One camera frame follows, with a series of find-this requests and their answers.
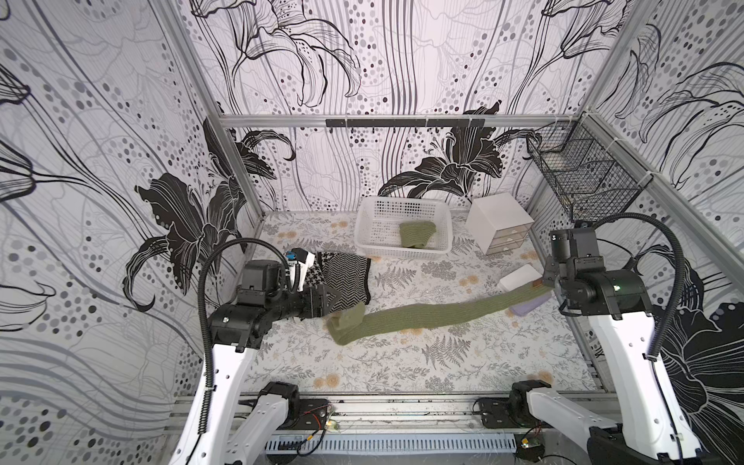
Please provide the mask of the green knitted scarf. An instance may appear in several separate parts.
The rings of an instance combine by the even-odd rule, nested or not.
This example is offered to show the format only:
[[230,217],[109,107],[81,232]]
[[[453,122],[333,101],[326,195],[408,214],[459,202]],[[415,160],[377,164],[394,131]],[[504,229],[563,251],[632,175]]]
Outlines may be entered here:
[[409,221],[399,225],[400,244],[403,248],[425,249],[437,233],[437,227],[430,221]]
[[329,316],[327,330],[337,345],[346,346],[366,337],[404,329],[438,329],[469,323],[549,291],[552,288],[544,286],[542,281],[534,281],[511,292],[467,302],[410,304],[372,313],[367,313],[365,305],[359,303]]

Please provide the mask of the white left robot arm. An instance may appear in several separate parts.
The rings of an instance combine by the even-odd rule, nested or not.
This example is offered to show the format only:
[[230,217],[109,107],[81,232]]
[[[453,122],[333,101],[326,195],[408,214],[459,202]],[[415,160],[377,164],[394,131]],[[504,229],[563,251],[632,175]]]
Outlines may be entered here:
[[269,250],[275,260],[247,262],[236,297],[207,312],[209,271],[225,250],[244,242],[239,238],[218,246],[203,263],[197,288],[203,368],[172,464],[252,464],[277,430],[300,418],[298,388],[272,382],[260,391],[248,417],[232,427],[243,377],[272,326],[325,317],[336,296],[323,284],[306,284],[306,273],[316,263],[313,253],[293,249],[283,254],[257,239],[255,245]]

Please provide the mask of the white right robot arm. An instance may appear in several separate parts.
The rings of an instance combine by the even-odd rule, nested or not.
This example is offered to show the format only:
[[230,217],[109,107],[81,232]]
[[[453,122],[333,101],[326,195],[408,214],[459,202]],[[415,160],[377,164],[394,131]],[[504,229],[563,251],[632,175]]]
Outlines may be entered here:
[[618,422],[594,414],[537,380],[513,384],[513,418],[547,424],[593,464],[720,464],[689,426],[661,358],[662,324],[645,284],[629,269],[609,270],[591,228],[550,234],[544,284],[587,318],[604,350],[617,395]]

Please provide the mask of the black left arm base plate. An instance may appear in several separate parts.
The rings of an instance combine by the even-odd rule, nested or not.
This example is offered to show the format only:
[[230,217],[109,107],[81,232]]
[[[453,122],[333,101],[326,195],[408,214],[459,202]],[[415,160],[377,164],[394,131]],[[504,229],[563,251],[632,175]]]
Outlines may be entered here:
[[330,406],[325,399],[266,394],[256,400],[248,419],[274,430],[322,430]]

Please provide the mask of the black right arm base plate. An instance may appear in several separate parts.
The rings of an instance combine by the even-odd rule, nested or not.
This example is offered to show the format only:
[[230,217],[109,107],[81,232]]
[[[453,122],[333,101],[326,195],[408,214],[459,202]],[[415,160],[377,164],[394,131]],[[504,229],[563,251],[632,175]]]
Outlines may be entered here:
[[480,397],[473,404],[473,413],[487,429],[518,428],[518,403],[511,397]]

